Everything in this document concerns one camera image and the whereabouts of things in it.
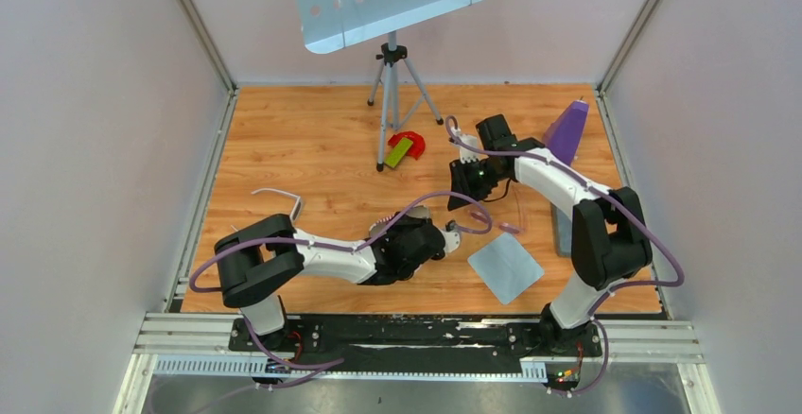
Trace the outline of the white sunglasses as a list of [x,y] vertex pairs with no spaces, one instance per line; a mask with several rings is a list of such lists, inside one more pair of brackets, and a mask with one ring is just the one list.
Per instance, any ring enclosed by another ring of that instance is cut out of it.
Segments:
[[268,202],[271,208],[286,213],[292,223],[296,223],[305,208],[305,199],[287,190],[272,187],[256,188],[250,192],[253,197],[260,197]]

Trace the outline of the striped printed glasses pouch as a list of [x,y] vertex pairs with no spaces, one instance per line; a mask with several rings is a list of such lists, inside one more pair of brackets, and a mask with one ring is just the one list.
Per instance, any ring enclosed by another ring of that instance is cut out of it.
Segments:
[[388,224],[394,221],[397,217],[410,217],[416,219],[431,219],[431,211],[425,205],[416,205],[409,208],[406,212],[396,212],[392,215],[385,216],[375,222],[369,229],[369,236],[375,237],[379,236],[380,232],[388,226]]

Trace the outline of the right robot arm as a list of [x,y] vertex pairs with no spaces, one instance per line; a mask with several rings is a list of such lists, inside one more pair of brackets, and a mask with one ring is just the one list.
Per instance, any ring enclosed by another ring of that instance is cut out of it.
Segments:
[[539,326],[544,349],[565,354],[588,328],[602,295],[653,261],[637,193],[590,180],[533,137],[518,139],[501,114],[480,121],[476,135],[462,132],[452,115],[445,124],[450,143],[460,150],[449,165],[455,195],[448,210],[483,201],[501,181],[511,180],[541,194],[570,219],[574,272],[542,310]]

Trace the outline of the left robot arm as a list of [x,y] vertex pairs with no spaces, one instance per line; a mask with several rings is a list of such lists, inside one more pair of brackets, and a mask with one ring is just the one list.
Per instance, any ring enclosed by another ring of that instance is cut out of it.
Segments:
[[269,216],[214,246],[225,306],[241,312],[253,338],[268,351],[289,339],[286,310],[277,294],[298,275],[355,285],[392,285],[410,279],[429,260],[456,250],[455,224],[437,227],[420,208],[375,224],[365,240],[342,241],[306,233],[285,214]]

